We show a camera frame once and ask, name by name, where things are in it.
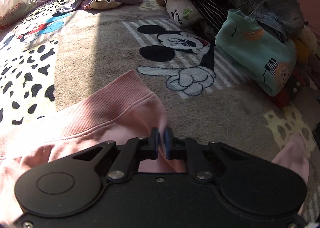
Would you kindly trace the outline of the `mickey mouse bed blanket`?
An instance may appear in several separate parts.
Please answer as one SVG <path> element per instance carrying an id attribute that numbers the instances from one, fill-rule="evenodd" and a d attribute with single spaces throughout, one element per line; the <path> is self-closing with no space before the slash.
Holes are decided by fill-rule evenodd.
<path id="1" fill-rule="evenodd" d="M 228 145 L 275 159 L 293 135 L 304 141 L 309 166 L 302 214 L 319 215 L 319 90 L 304 87 L 282 109 L 200 35 L 178 28 L 154 0 L 106 11 L 54 17 L 69 0 L 37 8 L 1 33 L 1 163 L 6 138 L 55 115 L 134 71 L 174 116 L 177 104 L 209 96 L 217 134 Z"/>

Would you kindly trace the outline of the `white plastic bag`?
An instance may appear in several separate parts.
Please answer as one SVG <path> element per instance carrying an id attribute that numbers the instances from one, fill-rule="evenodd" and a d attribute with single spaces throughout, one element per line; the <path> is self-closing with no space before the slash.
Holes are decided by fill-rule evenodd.
<path id="1" fill-rule="evenodd" d="M 36 0 L 1 0 L 1 30 L 34 11 Z"/>

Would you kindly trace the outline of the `teal lion print sweater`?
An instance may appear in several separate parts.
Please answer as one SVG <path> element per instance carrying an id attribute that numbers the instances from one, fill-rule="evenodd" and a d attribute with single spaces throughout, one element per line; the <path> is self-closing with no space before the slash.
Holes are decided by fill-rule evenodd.
<path id="1" fill-rule="evenodd" d="M 215 45 L 226 60 L 272 97 L 280 93 L 296 65 L 293 41 L 281 43 L 256 19 L 237 9 L 228 11 Z"/>

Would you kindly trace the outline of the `white panda plush toy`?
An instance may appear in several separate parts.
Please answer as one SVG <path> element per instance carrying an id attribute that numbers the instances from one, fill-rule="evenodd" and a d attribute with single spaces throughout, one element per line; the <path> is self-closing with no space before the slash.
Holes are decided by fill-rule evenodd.
<path id="1" fill-rule="evenodd" d="M 203 19 L 190 0 L 164 0 L 167 12 L 180 27 L 189 27 Z"/>

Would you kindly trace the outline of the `pink pillow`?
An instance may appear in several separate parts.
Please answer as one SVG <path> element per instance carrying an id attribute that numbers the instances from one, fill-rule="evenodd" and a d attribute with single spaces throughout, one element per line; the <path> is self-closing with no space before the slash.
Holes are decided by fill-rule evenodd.
<path id="1" fill-rule="evenodd" d="M 320 30 L 320 0 L 297 0 L 308 27 L 319 39 Z"/>

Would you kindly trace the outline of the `pink sweatshirt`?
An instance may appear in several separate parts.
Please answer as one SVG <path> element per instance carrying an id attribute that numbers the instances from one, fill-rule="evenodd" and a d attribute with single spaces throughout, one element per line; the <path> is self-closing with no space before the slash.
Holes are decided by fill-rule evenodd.
<path id="1" fill-rule="evenodd" d="M 134 71 L 6 138 L 1 227 L 307 227 L 299 211 L 309 166 L 299 135 L 272 162 L 217 134 L 213 99 L 164 105 Z M 159 130 L 158 158 L 125 181 L 107 173 L 121 147 Z M 210 180 L 168 160 L 164 130 L 208 145 Z"/>

